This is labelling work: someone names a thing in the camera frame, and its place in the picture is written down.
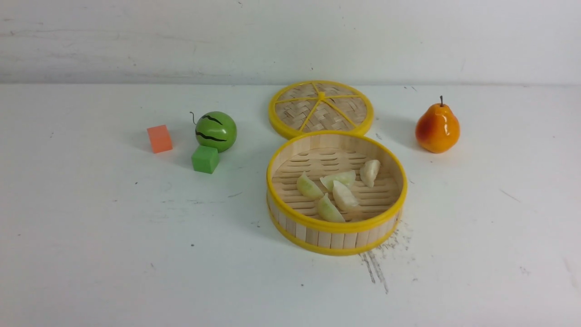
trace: table surface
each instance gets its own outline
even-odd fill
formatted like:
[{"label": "table surface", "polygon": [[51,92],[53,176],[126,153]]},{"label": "table surface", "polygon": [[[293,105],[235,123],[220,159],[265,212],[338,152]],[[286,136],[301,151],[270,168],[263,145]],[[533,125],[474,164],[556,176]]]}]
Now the table surface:
[{"label": "table surface", "polygon": [[[581,88],[357,88],[408,197],[380,248],[329,257],[268,216],[280,87],[1,85],[0,325],[579,326]],[[435,155],[440,95],[462,136]],[[189,112],[215,110],[238,140],[197,173]]]}]

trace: steamer basket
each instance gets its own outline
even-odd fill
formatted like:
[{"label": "steamer basket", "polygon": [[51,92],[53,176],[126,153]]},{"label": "steamer basket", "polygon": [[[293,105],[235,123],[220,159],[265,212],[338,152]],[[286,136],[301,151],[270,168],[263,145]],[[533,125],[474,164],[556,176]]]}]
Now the steamer basket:
[{"label": "steamer basket", "polygon": [[[367,160],[381,167],[369,188],[359,177]],[[347,222],[323,221],[316,202],[296,188],[307,172],[321,190],[320,177],[355,170],[351,191],[359,207],[342,213]],[[399,160],[376,141],[344,131],[318,131],[286,142],[272,157],[267,169],[267,202],[273,224],[287,239],[307,250],[329,255],[352,255],[382,244],[393,233],[403,209],[407,178]],[[335,204],[332,193],[329,198]]]},{"label": "steamer basket", "polygon": [[304,81],[274,95],[268,117],[274,130],[288,139],[321,130],[364,135],[373,122],[373,107],[353,87],[334,81]]}]

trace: yellow spoke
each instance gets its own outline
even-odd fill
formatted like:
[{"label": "yellow spoke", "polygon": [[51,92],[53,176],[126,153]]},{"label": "yellow spoke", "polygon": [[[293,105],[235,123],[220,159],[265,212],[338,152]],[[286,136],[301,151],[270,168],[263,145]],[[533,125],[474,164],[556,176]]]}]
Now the yellow spoke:
[{"label": "yellow spoke", "polygon": [[334,99],[334,98],[361,98],[360,95],[332,95],[330,97],[327,97],[327,99]]},{"label": "yellow spoke", "polygon": [[345,115],[344,112],[341,111],[341,109],[337,108],[336,105],[330,103],[327,100],[323,100],[324,103],[326,103],[327,105],[329,105],[331,108],[333,108],[335,111],[337,111],[341,116],[343,116],[343,118],[345,118],[346,121],[348,121],[351,125],[353,125],[353,127],[357,127],[357,125],[355,125],[354,122],[351,121],[351,119],[349,119],[349,117],[347,117],[347,115]]},{"label": "yellow spoke", "polygon": [[283,102],[291,102],[291,101],[305,101],[305,100],[316,100],[317,98],[292,98],[292,99],[285,99],[275,102],[274,104],[281,104]]},{"label": "yellow spoke", "polygon": [[304,119],[304,122],[300,126],[299,131],[303,131],[304,127],[307,126],[307,122],[309,121],[309,119],[311,119],[311,116],[314,114],[315,110],[317,109],[317,106],[320,103],[321,103],[321,100],[317,100],[317,103],[315,103],[315,105],[313,106],[313,108],[311,109],[311,111],[309,112],[309,114],[307,115],[307,117]]}]

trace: dark stain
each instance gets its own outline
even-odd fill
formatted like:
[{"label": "dark stain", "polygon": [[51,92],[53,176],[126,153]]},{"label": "dark stain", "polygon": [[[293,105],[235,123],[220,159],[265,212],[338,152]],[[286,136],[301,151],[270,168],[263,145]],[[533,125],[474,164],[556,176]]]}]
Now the dark stain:
[{"label": "dark stain", "polygon": [[362,253],[359,254],[359,257],[361,257],[361,259],[363,259],[363,262],[365,262],[365,265],[367,266],[367,271],[369,272],[369,277],[371,277],[371,282],[375,284],[375,278],[373,277],[373,272],[371,271],[371,266],[369,265],[369,260],[367,260],[367,256],[365,255],[365,253]]},{"label": "dark stain", "polygon": [[506,194],[508,197],[510,197],[511,199],[515,200],[518,203],[522,203],[519,199],[513,197],[512,195],[506,193],[503,189],[499,189],[502,193]]},{"label": "dark stain", "polygon": [[377,259],[375,258],[375,254],[372,251],[369,251],[369,252],[367,252],[367,255],[369,255],[369,258],[371,259],[371,264],[373,265],[373,269],[375,270],[375,274],[379,278],[379,281],[383,284],[383,288],[385,289],[385,294],[388,294],[389,293],[388,284],[385,282],[385,277],[383,275],[383,272],[381,271],[381,266],[379,265],[379,263],[377,262]]}]

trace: woven bamboo lid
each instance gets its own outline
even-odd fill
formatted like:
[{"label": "woven bamboo lid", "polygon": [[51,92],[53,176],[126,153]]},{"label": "woven bamboo lid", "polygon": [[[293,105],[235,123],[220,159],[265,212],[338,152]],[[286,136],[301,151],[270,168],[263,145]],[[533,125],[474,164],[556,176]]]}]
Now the woven bamboo lid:
[{"label": "woven bamboo lid", "polygon": [[270,101],[273,128],[291,139],[320,130],[364,135],[373,122],[373,107],[363,93],[333,81],[304,81],[280,90]]}]

